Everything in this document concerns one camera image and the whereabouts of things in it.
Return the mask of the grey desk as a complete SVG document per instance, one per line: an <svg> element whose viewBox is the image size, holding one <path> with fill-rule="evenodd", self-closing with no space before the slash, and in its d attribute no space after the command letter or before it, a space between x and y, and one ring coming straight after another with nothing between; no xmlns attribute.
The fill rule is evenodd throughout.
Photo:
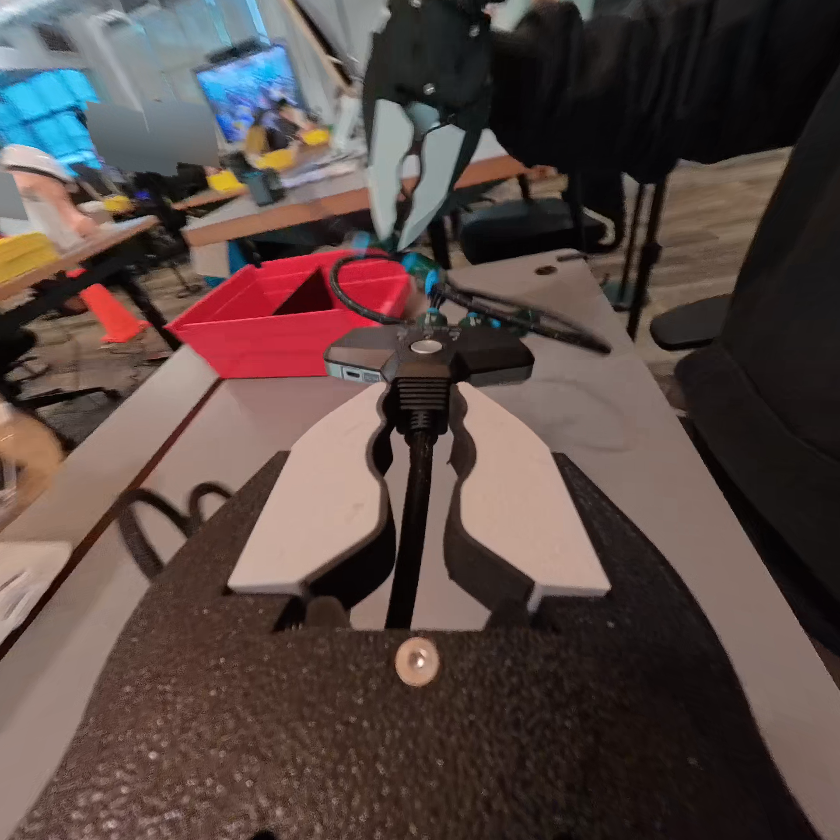
<svg viewBox="0 0 840 840"><path fill-rule="evenodd" d="M838 688L589 270L460 272L567 313L481 390L558 456L612 584L485 630L441 542L436 447L411 630L281 631L226 592L283 455L362 389L218 383L152 471L234 490L149 581L106 532L2 657L2 838L838 838Z"/></svg>
<svg viewBox="0 0 840 840"><path fill-rule="evenodd" d="M2 533L10 541L68 543L70 555L41 600L2 642L5 657L116 518L124 491L139 487L218 385L183 346L61 464L45 492Z"/></svg>

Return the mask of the red bin with black divider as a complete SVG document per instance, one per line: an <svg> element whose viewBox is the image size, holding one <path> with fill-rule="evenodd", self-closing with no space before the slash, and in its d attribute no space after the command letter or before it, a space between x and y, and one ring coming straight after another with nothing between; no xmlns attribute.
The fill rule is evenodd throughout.
<svg viewBox="0 0 840 840"><path fill-rule="evenodd" d="M168 325L225 380L324 376L325 350L373 322L333 294L329 273L349 249L245 266Z"/></svg>

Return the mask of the black chair seat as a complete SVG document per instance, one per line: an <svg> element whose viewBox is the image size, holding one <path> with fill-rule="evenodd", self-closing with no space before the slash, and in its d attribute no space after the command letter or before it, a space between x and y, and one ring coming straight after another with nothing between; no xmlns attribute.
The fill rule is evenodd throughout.
<svg viewBox="0 0 840 840"><path fill-rule="evenodd" d="M653 342L671 352L707 347L721 332L732 294L709 297L665 311L649 324Z"/></svg>

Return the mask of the person's right forearm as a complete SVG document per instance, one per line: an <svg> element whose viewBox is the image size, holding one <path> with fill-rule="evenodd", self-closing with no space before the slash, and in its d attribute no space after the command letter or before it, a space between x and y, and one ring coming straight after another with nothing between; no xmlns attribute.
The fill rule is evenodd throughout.
<svg viewBox="0 0 840 840"><path fill-rule="evenodd" d="M542 2L493 39L511 157L653 183L791 146L838 68L839 2Z"/></svg>

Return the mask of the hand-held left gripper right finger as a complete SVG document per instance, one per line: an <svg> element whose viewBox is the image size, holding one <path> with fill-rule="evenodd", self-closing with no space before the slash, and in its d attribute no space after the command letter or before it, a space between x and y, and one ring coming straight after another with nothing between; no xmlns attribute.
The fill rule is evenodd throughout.
<svg viewBox="0 0 840 840"><path fill-rule="evenodd" d="M553 452L473 385L453 386L449 463L456 482L445 567L490 613L532 615L546 598L601 598L612 589Z"/></svg>

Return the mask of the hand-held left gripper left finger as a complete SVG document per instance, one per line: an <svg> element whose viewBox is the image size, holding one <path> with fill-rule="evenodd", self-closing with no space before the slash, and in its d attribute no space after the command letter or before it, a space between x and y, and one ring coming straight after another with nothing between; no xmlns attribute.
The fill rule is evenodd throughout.
<svg viewBox="0 0 840 840"><path fill-rule="evenodd" d="M228 578L231 592L355 607L388 579L396 525L385 394L385 384L364 388L293 445Z"/></svg>

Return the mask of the black case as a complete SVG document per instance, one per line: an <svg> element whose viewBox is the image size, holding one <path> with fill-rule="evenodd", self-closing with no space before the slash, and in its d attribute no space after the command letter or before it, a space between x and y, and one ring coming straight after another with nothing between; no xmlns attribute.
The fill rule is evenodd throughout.
<svg viewBox="0 0 840 840"><path fill-rule="evenodd" d="M461 217L458 243L471 265L571 249L602 254L614 249L601 219L559 197L521 199L484 207Z"/></svg>

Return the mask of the monitor screen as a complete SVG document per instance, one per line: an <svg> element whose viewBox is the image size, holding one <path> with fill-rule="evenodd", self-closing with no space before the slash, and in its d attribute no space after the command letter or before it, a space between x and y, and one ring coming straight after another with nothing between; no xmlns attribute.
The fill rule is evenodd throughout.
<svg viewBox="0 0 840 840"><path fill-rule="evenodd" d="M281 42L226 55L192 73L227 144L242 141L255 116L281 100L307 108L298 74Z"/></svg>

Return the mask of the dark device with display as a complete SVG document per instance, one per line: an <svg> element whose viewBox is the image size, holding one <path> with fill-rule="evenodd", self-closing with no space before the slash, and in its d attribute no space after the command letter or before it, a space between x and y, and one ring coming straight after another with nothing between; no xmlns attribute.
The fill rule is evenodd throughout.
<svg viewBox="0 0 840 840"><path fill-rule="evenodd" d="M253 202L258 207L276 204L286 196L282 180L274 170L246 170L239 180L248 188Z"/></svg>

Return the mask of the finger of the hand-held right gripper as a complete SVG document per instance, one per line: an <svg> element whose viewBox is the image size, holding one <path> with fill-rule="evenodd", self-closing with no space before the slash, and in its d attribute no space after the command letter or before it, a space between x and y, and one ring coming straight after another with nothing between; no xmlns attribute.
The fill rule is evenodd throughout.
<svg viewBox="0 0 840 840"><path fill-rule="evenodd" d="M403 162L417 134L417 100L376 99L367 138L367 183L371 218L381 242L413 242L411 212L400 210L403 195Z"/></svg>
<svg viewBox="0 0 840 840"><path fill-rule="evenodd" d="M431 129L423 138L421 172L402 223L399 249L412 246L448 198L466 132L454 124Z"/></svg>

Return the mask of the black video switcher box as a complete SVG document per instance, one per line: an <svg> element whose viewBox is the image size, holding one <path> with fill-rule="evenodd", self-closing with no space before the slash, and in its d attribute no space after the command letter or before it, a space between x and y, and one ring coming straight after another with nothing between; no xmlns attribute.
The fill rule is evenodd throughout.
<svg viewBox="0 0 840 840"><path fill-rule="evenodd" d="M525 382L534 356L516 335L491 327L357 328L323 354L328 375L372 385L432 379L473 386Z"/></svg>

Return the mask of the grey table with wooden edge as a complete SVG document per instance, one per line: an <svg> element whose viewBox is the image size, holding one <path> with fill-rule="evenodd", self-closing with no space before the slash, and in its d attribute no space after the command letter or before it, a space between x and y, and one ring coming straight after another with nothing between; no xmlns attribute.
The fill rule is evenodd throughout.
<svg viewBox="0 0 840 840"><path fill-rule="evenodd" d="M103 284L114 272L131 265L136 258L137 237L158 227L155 216L142 216L125 222L101 226L96 235L84 238L78 247L60 254L52 262L12 277L1 285L1 302L16 299L39 282L64 273L69 276L75 269L83 269L76 279L70 279L70 296L82 289L82 281Z"/></svg>
<svg viewBox="0 0 840 840"><path fill-rule="evenodd" d="M280 201L258 206L249 193L182 228L193 248L252 238L324 218L342 216L370 205L364 175L355 172L292 188Z"/></svg>

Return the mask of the orange traffic cone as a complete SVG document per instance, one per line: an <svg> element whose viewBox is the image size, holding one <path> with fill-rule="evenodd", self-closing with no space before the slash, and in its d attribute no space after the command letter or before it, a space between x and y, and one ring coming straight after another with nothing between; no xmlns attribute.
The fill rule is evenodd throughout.
<svg viewBox="0 0 840 840"><path fill-rule="evenodd" d="M111 291L102 284L90 285L78 292L99 321L103 330L101 342L106 344L125 344L139 338L151 325L135 317Z"/></svg>

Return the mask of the person's black-clothed torso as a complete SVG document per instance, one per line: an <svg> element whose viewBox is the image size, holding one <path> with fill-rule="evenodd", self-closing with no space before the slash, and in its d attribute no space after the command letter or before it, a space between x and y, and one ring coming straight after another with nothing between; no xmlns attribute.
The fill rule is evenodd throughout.
<svg viewBox="0 0 840 840"><path fill-rule="evenodd" d="M837 657L837 71L764 211L719 335L675 378L700 456L797 620Z"/></svg>

